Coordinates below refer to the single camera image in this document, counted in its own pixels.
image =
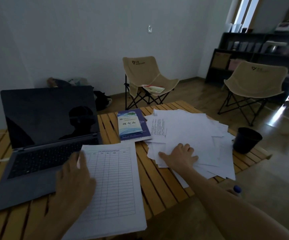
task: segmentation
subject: hand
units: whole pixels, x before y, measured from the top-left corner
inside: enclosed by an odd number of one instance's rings
[[[77,167],[80,157],[80,169]],[[56,174],[56,192],[50,202],[50,211],[72,225],[90,204],[95,191],[95,179],[90,178],[83,152],[74,152]]]
[[[177,173],[182,173],[193,168],[194,162],[198,160],[198,156],[192,157],[194,149],[189,144],[178,144],[170,155],[159,152],[159,156],[166,164]]]

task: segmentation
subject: black cup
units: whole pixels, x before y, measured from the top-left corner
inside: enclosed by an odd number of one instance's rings
[[[238,134],[234,140],[233,149],[237,152],[245,154],[262,140],[262,135],[253,129],[247,127],[240,127]]]

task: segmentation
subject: laptop screen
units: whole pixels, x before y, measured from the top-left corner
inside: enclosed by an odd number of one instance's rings
[[[93,87],[1,91],[12,148],[98,133]]]

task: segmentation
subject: blue bottle cap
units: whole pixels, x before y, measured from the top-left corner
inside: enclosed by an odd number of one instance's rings
[[[234,187],[233,187],[233,190],[234,190],[234,192],[236,192],[236,193],[241,193],[241,191],[242,191],[242,189],[238,186],[238,185],[235,185]]]

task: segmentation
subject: wooden table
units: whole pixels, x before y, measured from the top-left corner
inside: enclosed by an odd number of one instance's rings
[[[201,113],[183,101],[141,108],[144,115],[150,115],[153,109],[182,109],[191,113]],[[104,144],[120,142],[116,114],[98,115],[100,132]],[[236,134],[230,129],[229,132],[233,135]],[[147,220],[194,195],[191,188],[182,188],[168,168],[158,168],[154,164],[154,161],[147,157],[148,147],[144,142],[137,142],[135,146],[143,192],[142,199]],[[10,157],[11,152],[9,137],[7,135],[0,135],[0,159]],[[233,151],[235,173],[246,170],[248,167],[269,158],[270,155],[259,147],[252,149],[246,155]],[[0,162],[0,178],[6,165],[7,162]],[[223,180],[223,178],[218,176],[209,179],[210,182],[215,184]],[[21,240],[27,236],[45,216],[51,197],[53,197],[52,194],[0,211],[0,239]]]

